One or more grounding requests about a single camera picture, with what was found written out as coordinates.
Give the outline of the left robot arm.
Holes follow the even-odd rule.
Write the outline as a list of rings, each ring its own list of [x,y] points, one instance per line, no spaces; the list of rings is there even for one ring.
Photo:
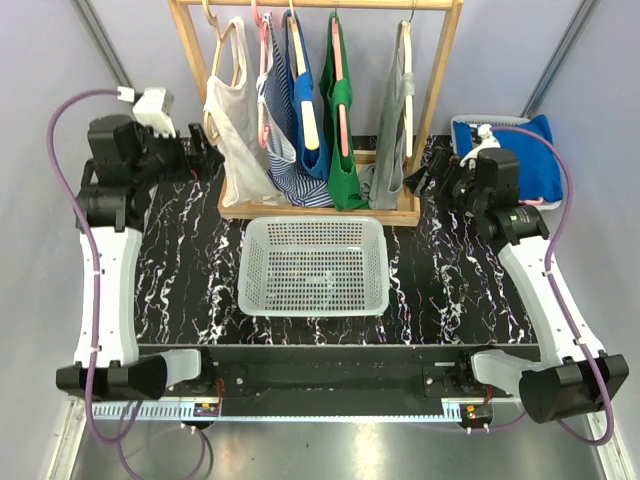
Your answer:
[[[84,264],[81,331],[71,365],[55,377],[67,394],[158,400],[178,384],[196,396],[215,386],[216,372],[200,350],[142,355],[134,328],[135,271],[153,190],[208,179],[222,162],[203,127],[188,128],[187,138],[162,135],[126,115],[89,125],[91,157],[75,198]]]

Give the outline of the light wooden hanger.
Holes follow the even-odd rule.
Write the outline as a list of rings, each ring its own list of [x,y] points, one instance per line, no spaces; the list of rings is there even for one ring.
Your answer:
[[[210,10],[209,2],[207,0],[202,0],[201,4],[209,25],[212,26],[215,31],[216,48],[211,68],[211,77],[216,77],[219,73],[224,48],[231,40],[231,36],[237,32],[237,29],[235,23],[230,22],[227,27],[222,30],[217,15],[212,13]],[[205,135],[212,145],[216,145],[220,139],[219,131],[214,125],[212,114],[209,112],[207,106],[204,106],[203,112],[203,128]]]

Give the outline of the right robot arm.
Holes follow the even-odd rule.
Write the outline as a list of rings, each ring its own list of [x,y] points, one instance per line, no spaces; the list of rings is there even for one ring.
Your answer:
[[[454,371],[466,396],[488,385],[518,398],[537,423],[604,411],[629,376],[584,321],[555,262],[549,230],[537,208],[521,203],[520,164],[509,149],[490,147],[460,158],[438,147],[404,181],[416,196],[432,186],[443,206],[472,218],[497,252],[534,327],[539,361],[489,348]]]

